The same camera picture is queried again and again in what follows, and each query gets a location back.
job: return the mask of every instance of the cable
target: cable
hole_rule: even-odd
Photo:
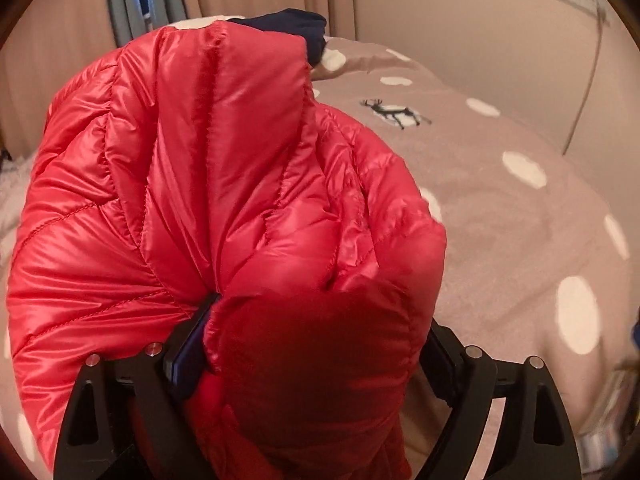
[[[575,117],[574,124],[572,124],[571,131],[569,136],[567,137],[566,143],[564,144],[564,148],[562,149],[562,156],[566,155],[566,152],[569,151],[569,146],[571,145],[571,141],[574,140],[575,131],[578,128],[578,123],[582,118],[582,113],[584,112],[584,107],[587,105],[587,99],[589,98],[589,94],[591,93],[591,87],[593,86],[593,80],[596,77],[596,69],[598,67],[598,60],[600,59],[600,51],[602,50],[602,37],[604,35],[604,23],[607,18],[605,10],[598,6],[597,19],[598,19],[598,43],[596,44],[596,53],[595,58],[593,60],[593,66],[591,67],[591,74],[589,76],[589,81],[587,83],[587,88],[584,91],[584,97],[582,98],[582,103],[580,104],[580,108],[578,108],[578,114]]]

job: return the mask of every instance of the red quilted fabric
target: red quilted fabric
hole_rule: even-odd
[[[85,357],[164,340],[217,290],[185,408],[222,480],[406,478],[445,245],[403,161],[315,102],[302,38],[216,22],[109,54],[50,106],[9,282],[46,462]]]

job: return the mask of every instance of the dark blue garment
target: dark blue garment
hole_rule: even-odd
[[[315,12],[300,9],[285,9],[273,14],[265,14],[245,20],[233,18],[230,22],[240,23],[258,30],[271,30],[302,36],[306,40],[306,57],[311,66],[320,63],[322,51],[326,46],[324,28],[326,19]]]

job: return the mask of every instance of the metal screw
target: metal screw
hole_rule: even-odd
[[[479,359],[482,357],[482,349],[477,346],[468,346],[465,348],[466,354],[472,359]]]
[[[533,357],[529,358],[529,364],[534,368],[536,368],[537,370],[540,370],[541,368],[545,367],[545,362],[537,355],[534,355]]]
[[[145,354],[149,357],[157,356],[162,351],[162,343],[149,343],[145,347]]]
[[[97,365],[100,362],[100,356],[98,354],[91,354],[86,361],[84,362],[84,364],[86,364],[87,366],[90,367],[94,367],[95,365]]]

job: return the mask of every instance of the blurry book stack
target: blurry book stack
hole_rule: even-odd
[[[640,322],[632,338],[640,348]],[[640,424],[640,363],[627,362],[615,370],[576,439],[583,474],[603,471],[620,455]]]

